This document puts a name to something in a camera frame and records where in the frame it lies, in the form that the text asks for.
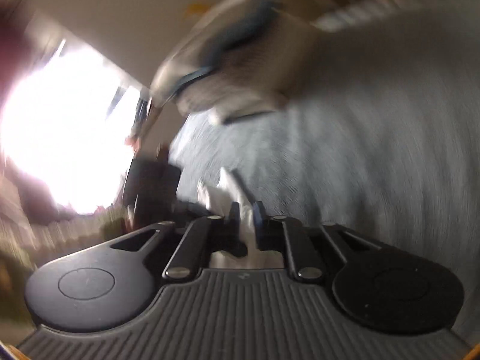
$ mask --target gray fabric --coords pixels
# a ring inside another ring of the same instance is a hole
[[[437,261],[462,280],[455,330],[480,340],[480,4],[326,35],[285,111],[212,127],[192,115],[171,147],[178,194],[235,169],[270,214],[335,221]]]

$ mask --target bright light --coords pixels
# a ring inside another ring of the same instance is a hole
[[[113,202],[133,156],[123,143],[139,91],[130,87],[105,120],[119,78],[102,61],[89,49],[54,58],[17,86],[1,123],[5,153],[81,213]]]

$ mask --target white fabric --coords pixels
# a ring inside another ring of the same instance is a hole
[[[220,169],[220,181],[216,187],[199,181],[198,201],[216,215],[227,216],[232,202],[240,206],[240,239],[247,245],[248,255],[236,258],[226,252],[215,252],[210,259],[210,268],[259,269],[283,268],[283,257],[277,251],[260,251],[255,245],[254,212],[250,202],[234,176]]]

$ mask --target gray bedsheet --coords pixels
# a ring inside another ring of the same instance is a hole
[[[236,170],[271,214],[335,221],[462,280],[455,330],[480,340],[480,4],[325,35],[280,112],[192,115],[171,147],[178,194]]]

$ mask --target ribbed plastic cover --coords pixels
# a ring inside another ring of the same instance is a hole
[[[284,270],[206,269],[165,287],[123,326],[92,334],[42,327],[20,350],[32,360],[459,360],[469,348],[447,330],[394,337],[358,326],[322,287]]]

